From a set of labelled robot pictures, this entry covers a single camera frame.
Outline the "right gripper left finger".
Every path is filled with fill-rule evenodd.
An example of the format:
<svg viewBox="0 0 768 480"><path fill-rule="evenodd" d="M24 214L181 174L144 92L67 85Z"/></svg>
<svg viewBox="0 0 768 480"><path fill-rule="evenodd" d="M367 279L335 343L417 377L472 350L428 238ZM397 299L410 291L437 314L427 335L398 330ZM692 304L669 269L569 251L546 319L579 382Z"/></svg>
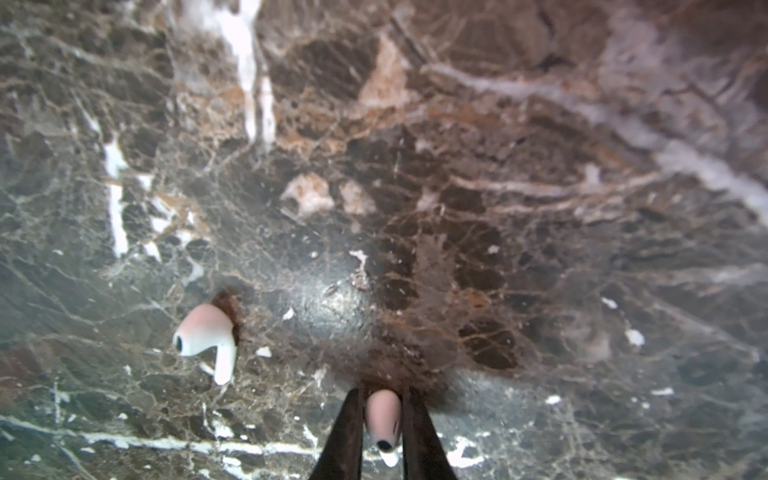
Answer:
<svg viewBox="0 0 768 480"><path fill-rule="evenodd" d="M359 387L348 392L309 480L361 478L364 404Z"/></svg>

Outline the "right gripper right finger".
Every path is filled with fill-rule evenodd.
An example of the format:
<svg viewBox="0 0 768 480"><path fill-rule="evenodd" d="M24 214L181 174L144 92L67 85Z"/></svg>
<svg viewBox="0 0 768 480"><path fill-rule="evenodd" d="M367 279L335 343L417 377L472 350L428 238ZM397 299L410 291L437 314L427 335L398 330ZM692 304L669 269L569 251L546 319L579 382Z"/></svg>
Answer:
<svg viewBox="0 0 768 480"><path fill-rule="evenodd" d="M457 480L419 391L403 392L402 440L405 480Z"/></svg>

